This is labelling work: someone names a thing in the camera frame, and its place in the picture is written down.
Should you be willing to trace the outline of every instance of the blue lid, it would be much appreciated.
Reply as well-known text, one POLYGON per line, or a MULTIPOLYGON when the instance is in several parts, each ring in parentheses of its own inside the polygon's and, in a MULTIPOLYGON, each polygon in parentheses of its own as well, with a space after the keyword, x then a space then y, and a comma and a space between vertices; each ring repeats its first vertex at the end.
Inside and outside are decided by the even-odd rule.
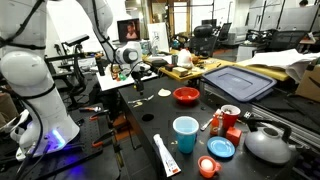
POLYGON ((234 66, 224 66, 202 75, 210 85, 217 86, 240 102, 248 102, 260 95, 270 93, 276 80, 234 66))

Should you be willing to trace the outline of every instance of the red bowl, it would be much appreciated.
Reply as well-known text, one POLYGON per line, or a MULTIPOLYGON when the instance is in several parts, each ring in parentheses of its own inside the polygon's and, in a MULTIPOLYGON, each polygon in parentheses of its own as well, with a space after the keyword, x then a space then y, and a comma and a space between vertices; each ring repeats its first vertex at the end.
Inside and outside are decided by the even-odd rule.
POLYGON ((173 96, 182 103, 191 103, 200 96, 200 92, 195 88, 182 87, 173 92, 173 96))

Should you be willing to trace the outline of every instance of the kettle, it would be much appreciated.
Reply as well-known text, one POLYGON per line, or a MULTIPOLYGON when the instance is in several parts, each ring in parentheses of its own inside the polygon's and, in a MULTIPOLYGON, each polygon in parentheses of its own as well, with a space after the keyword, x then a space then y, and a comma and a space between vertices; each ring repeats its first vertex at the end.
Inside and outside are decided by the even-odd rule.
POLYGON ((255 156, 275 165, 284 165, 291 158, 287 144, 291 128, 283 123, 271 120, 249 119, 247 124, 251 132, 245 138, 245 145, 255 156), (257 122, 269 123, 284 129, 282 137, 278 131, 269 127, 256 127, 257 122))

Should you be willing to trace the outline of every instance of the cardboard box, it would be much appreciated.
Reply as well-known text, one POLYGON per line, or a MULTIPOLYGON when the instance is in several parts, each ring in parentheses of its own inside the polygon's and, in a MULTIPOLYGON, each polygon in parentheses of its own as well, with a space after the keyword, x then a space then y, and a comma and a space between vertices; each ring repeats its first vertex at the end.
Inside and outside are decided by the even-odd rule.
POLYGON ((188 74, 188 70, 182 67, 175 67, 172 69, 172 72, 178 76, 185 76, 188 74))
POLYGON ((242 131, 235 128, 235 127, 229 127, 227 134, 226 134, 226 138, 232 142, 232 144, 237 147, 239 145, 240 142, 240 138, 241 138, 241 134, 242 131))
POLYGON ((320 64, 308 65, 296 94, 320 102, 320 64))

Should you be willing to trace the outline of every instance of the orange cup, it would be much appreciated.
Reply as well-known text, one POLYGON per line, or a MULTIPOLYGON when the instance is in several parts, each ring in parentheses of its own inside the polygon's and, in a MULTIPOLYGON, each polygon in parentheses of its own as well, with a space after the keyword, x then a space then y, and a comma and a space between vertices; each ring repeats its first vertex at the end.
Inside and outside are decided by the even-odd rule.
POLYGON ((222 127, 224 129, 229 129, 229 127, 233 127, 236 123, 239 114, 241 113, 241 110, 232 105, 224 105, 221 107, 221 113, 222 113, 222 127))
POLYGON ((198 166, 199 166, 200 174, 205 178, 212 178, 215 172, 221 170, 221 165, 219 163, 217 163, 214 159, 212 159, 212 157, 210 157, 210 156, 201 156, 198 160, 198 166), (212 164, 213 164, 212 171, 204 170, 201 167, 201 162, 202 162, 202 160, 205 160, 205 159, 208 159, 209 161, 212 162, 212 164))

